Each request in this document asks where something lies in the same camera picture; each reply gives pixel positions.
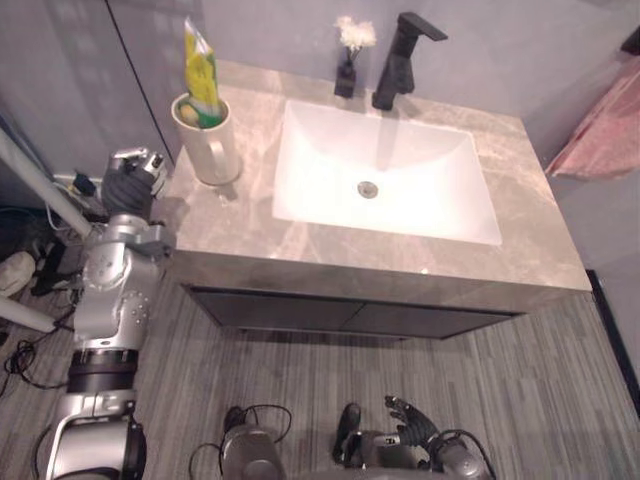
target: white mug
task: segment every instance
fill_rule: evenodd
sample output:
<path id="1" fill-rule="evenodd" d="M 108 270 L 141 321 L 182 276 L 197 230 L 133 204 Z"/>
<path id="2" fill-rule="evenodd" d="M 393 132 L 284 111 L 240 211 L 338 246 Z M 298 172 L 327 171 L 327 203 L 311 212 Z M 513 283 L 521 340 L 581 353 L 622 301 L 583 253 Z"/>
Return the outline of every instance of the white mug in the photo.
<path id="1" fill-rule="evenodd" d="M 236 179 L 240 162 L 236 155 L 231 123 L 231 109 L 220 100 L 222 123 L 211 128 L 191 127 L 180 118 L 178 105 L 189 94 L 180 95 L 171 103 L 171 116 L 187 149 L 196 177 L 209 185 L 222 185 Z"/>

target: white flower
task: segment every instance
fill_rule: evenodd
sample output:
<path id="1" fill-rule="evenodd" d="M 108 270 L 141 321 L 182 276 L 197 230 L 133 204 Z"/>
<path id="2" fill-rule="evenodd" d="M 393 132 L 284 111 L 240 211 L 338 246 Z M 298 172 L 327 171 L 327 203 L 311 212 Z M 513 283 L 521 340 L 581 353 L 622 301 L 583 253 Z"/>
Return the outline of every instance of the white flower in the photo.
<path id="1" fill-rule="evenodd" d="M 340 42 L 352 53 L 376 44 L 376 32 L 371 22 L 354 23 L 351 17 L 338 17 L 335 26 L 340 29 Z"/>

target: white sink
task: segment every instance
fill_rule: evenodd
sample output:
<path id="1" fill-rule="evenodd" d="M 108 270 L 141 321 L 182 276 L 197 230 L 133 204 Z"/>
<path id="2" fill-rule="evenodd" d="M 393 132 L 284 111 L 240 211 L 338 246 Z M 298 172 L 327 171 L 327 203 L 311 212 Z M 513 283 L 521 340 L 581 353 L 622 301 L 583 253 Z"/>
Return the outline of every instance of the white sink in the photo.
<path id="1" fill-rule="evenodd" d="M 502 243 L 469 133 L 298 101 L 286 105 L 273 216 Z"/>

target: pink towel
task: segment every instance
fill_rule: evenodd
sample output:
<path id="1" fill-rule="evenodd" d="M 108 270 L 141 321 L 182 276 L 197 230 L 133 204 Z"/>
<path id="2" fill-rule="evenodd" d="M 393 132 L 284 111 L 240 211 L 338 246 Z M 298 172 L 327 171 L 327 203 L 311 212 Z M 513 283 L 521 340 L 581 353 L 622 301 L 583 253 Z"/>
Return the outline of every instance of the pink towel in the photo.
<path id="1" fill-rule="evenodd" d="M 619 177 L 640 168 L 640 57 L 633 58 L 547 167 L 552 175 Z"/>

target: drain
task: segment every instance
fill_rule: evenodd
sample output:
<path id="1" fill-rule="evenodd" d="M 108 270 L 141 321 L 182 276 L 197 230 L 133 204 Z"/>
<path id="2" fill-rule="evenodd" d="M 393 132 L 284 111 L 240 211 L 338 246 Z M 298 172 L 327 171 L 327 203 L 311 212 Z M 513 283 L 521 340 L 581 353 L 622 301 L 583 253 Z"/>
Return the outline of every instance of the drain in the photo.
<path id="1" fill-rule="evenodd" d="M 378 196 L 378 186 L 373 182 L 360 182 L 358 193 L 364 198 L 376 198 Z"/>

